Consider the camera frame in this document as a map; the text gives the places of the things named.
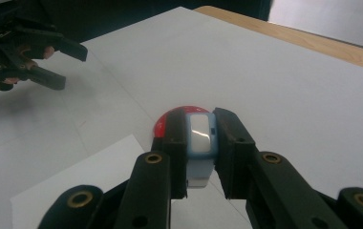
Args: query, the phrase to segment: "white surface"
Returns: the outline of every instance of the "white surface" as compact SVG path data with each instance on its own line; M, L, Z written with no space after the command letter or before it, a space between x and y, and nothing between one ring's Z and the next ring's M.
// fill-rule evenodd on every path
M0 228L11 197L129 134L149 150L154 121L181 105L233 111L327 195L363 187L363 68L185 9L84 45L86 63L46 62L64 91L0 93ZM172 225L247 228L245 202L231 203L213 176L173 204Z
M130 135L17 195L11 199L13 228L37 228L56 199L77 185L93 185L104 193L111 190L131 176L135 161L142 153Z
M363 1L273 0L268 21L363 47Z

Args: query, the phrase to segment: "black plastic part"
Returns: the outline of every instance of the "black plastic part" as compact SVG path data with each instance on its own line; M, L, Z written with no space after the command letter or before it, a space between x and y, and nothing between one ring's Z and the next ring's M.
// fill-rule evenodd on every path
M7 57L7 63L10 63L10 68L24 72L26 70L26 63L19 57L16 48L12 43L0 44L0 52Z
M42 69L38 66L32 66L27 77L30 81L45 86L53 90L65 89L66 77L51 71Z
M215 170L226 198L246 199L249 185L247 164L250 154L257 154L255 141L241 120L229 110L216 108L219 155Z
M23 52L23 54L29 59L44 59L45 46L43 45L31 45L31 49Z
M347 228L283 156L269 152L249 154L249 169L265 204L257 205L249 198L246 209L249 206L256 213L268 208L261 212L270 212L276 228ZM251 221L262 222L259 214L247 213Z
M162 151L163 137L154 137L152 141L151 151Z
M275 229L276 220L267 207L266 200L254 182L250 183L246 212L253 229Z
M127 185L128 180L104 193L103 201L90 228L113 229L114 225L116 224L118 208L121 204L121 200L124 196Z
M151 152L138 157L122 198L114 228L170 228L168 155Z
M69 189L48 210L38 229L90 228L102 200L103 193L95 186Z
M318 192L316 190L315 190L315 192L318 193L319 197L321 199L323 199L325 201L325 203L328 204L328 206L330 206L330 208L333 210L333 212L335 212L336 215L337 215L337 204L336 204L337 201L336 201L336 199L331 198L331 197L329 197L329 196L327 196L327 195L325 195L323 193L320 193L320 192Z
M17 36L14 37L16 45L43 45L45 47L57 44L63 39L61 33L55 31L42 31L36 29L23 28L21 26L16 26L14 31L17 32Z
M172 167L172 198L187 197L185 112L183 108L175 109L167 114L162 151L170 156Z
M341 190L337 200L337 215L349 228L363 228L363 189Z
M46 23L42 20L38 20L38 18L29 17L23 14L17 14L14 18L19 25L28 29L42 30L42 31L55 31L56 26Z
M9 91L13 88L14 86L12 84L5 84L5 83L1 83L0 82L0 91L1 92L6 92Z
M62 53L65 53L73 58L81 61L86 61L87 59L87 49L86 47L76 43L75 41L63 38L60 40L57 46Z

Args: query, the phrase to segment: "human hand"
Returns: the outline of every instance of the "human hand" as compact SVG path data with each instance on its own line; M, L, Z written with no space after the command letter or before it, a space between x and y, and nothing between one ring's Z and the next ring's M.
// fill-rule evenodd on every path
M25 52L29 51L30 49L31 49L31 47L28 46L28 45L23 45L23 46L20 46L18 48L20 58L26 63L26 68L28 70L30 70L32 66L37 66L37 64L33 60L29 59L25 55ZM53 53L54 53L54 48L53 47L49 46L49 47L45 48L44 56L43 56L44 59L50 58L53 55ZM5 81L3 81L3 83L5 83L5 84L15 84L18 81L19 81L18 78L7 78Z

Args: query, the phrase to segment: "white table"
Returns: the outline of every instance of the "white table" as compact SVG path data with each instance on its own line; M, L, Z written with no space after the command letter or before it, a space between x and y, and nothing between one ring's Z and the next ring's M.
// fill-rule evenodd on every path
M155 121L181 105L235 112L329 196L363 187L363 68L185 9L84 45L85 63L41 63L67 76L64 91L0 93L0 228L11 198L129 134L148 151ZM213 176L177 200L172 228L247 228L245 202L221 190Z

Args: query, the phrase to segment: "wooden table edge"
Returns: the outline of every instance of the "wooden table edge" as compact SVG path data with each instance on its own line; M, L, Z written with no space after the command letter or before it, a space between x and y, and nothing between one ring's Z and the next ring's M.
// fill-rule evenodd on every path
M211 6L194 11L363 67L363 49L356 46Z

